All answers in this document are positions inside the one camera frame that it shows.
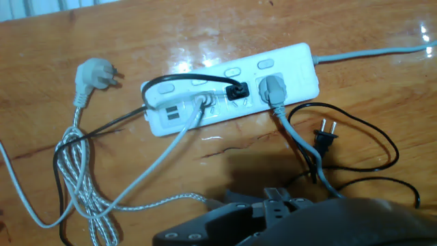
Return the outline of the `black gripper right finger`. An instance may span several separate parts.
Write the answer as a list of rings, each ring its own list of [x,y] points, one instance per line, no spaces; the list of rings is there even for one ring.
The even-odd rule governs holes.
[[[241,245],[435,245],[436,217],[381,199],[329,200],[301,208]]]

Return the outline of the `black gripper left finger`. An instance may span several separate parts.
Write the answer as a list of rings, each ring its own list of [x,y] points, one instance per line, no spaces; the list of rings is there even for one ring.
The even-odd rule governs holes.
[[[154,235],[153,246],[250,245],[292,212],[313,204],[284,188],[265,188],[253,203],[231,202]]]

